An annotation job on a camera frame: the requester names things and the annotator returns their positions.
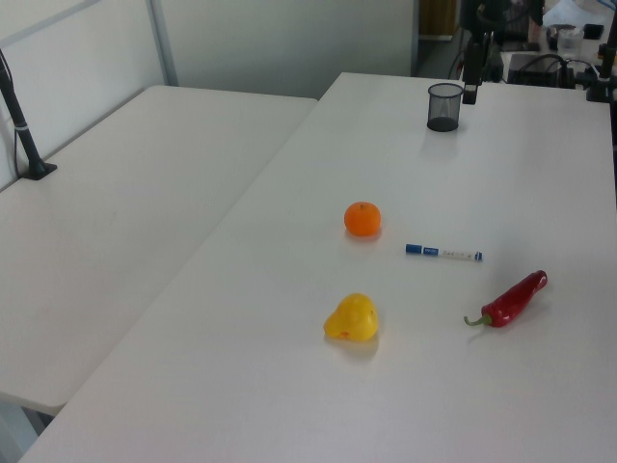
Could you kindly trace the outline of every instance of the white marker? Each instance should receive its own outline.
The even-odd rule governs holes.
[[[419,244],[405,245],[405,252],[407,254],[423,254],[434,258],[475,260],[476,262],[482,261],[482,253],[480,252],[471,253],[468,251],[446,251],[445,249],[426,248],[424,246],[420,246]]]

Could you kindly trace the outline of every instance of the orange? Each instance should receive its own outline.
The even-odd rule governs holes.
[[[375,204],[353,203],[345,211],[345,227],[355,236],[371,236],[379,231],[382,214]]]

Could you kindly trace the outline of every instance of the chili pepper stem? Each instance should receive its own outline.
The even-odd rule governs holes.
[[[490,325],[491,323],[493,323],[493,319],[490,315],[483,315],[479,320],[476,321],[469,321],[466,316],[463,317],[463,319],[469,326]]]

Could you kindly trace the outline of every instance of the red chili pepper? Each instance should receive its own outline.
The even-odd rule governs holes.
[[[512,286],[491,304],[484,306],[482,317],[479,320],[470,322],[465,317],[465,322],[469,326],[484,324],[501,328],[514,320],[527,306],[533,295],[548,282],[549,279],[544,270],[538,270]]]

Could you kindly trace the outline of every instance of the white tabletop surface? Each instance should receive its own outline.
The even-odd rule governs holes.
[[[435,133],[433,83],[342,74],[22,463],[611,461],[608,107],[486,84]],[[355,201],[381,208],[378,239],[345,233]],[[465,325],[538,269],[515,322]],[[378,338],[325,339],[354,291]]]
[[[55,414],[316,101],[151,88],[0,194],[0,398]]]

